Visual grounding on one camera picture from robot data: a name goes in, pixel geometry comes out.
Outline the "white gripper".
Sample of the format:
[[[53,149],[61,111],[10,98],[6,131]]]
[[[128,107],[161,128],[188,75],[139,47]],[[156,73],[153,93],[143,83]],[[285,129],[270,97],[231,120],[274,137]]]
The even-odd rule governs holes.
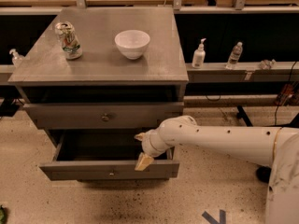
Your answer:
[[[136,171],[144,171],[153,163],[153,158],[159,157],[165,153],[164,142],[156,130],[138,133],[134,136],[134,139],[142,141],[143,150],[143,152],[139,154],[135,166]]]

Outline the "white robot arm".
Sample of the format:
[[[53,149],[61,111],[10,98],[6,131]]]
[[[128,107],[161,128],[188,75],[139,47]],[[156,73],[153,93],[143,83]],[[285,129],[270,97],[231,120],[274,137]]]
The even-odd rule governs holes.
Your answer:
[[[217,150],[270,167],[265,224],[299,224],[298,128],[200,126],[191,116],[179,116],[137,134],[135,139],[142,145],[137,171],[179,145]]]

